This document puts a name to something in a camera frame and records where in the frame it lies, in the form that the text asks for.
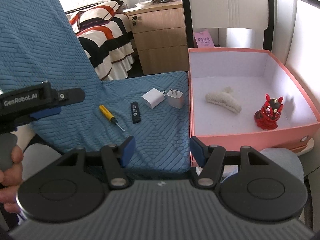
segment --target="screwdriver shaft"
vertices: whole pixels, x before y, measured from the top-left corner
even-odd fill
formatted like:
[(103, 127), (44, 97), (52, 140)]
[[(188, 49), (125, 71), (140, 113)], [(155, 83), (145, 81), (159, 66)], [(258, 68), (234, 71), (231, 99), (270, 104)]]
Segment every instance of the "screwdriver shaft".
[(123, 130), (123, 128), (116, 122), (116, 125), (120, 127), (120, 129), (125, 132), (125, 130)]

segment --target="screwdriver handle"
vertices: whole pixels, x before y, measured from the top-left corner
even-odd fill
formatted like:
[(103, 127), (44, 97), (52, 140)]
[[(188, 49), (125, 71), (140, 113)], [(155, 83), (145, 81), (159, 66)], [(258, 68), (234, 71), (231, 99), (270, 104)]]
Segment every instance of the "screwdriver handle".
[(116, 124), (116, 118), (113, 116), (113, 114), (110, 113), (108, 109), (105, 108), (104, 105), (99, 106), (99, 109), (110, 122)]

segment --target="pink product box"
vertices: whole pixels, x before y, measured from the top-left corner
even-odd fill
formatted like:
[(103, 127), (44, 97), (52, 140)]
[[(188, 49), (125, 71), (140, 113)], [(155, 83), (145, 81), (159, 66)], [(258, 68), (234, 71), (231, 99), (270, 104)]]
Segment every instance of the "pink product box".
[(214, 48), (214, 43), (209, 31), (206, 29), (200, 33), (193, 33), (198, 48)]
[[(268, 50), (237, 48), (189, 49), (190, 135), (206, 145), (238, 151), (249, 145), (303, 149), (320, 128), (320, 113), (289, 70)], [(242, 110), (235, 114), (207, 103), (205, 95), (233, 89)], [(275, 130), (262, 130), (254, 114), (271, 98), (284, 97)], [(197, 166), (191, 156), (191, 165)]]

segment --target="red figurine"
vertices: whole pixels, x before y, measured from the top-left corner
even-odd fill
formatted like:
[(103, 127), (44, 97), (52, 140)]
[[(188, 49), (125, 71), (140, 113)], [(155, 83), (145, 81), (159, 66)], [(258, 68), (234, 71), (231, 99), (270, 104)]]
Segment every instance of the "red figurine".
[(270, 96), (266, 94), (266, 100), (261, 110), (255, 113), (254, 120), (261, 129), (273, 130), (278, 127), (277, 121), (283, 109), (283, 97), (279, 99), (270, 98)]

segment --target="finger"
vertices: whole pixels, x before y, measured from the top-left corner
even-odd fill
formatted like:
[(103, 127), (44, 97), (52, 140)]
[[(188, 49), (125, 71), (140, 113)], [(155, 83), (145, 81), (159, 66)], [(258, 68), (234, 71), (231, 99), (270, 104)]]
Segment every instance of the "finger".
[(4, 172), (3, 186), (18, 186), (22, 183), (22, 163), (14, 163)]
[(4, 209), (9, 213), (20, 213), (20, 207), (18, 204), (4, 204)]
[(3, 204), (14, 204), (17, 202), (16, 194), (19, 186), (0, 189), (0, 202)]
[(11, 152), (11, 159), (14, 163), (20, 163), (23, 160), (23, 152), (21, 148), (16, 145)]

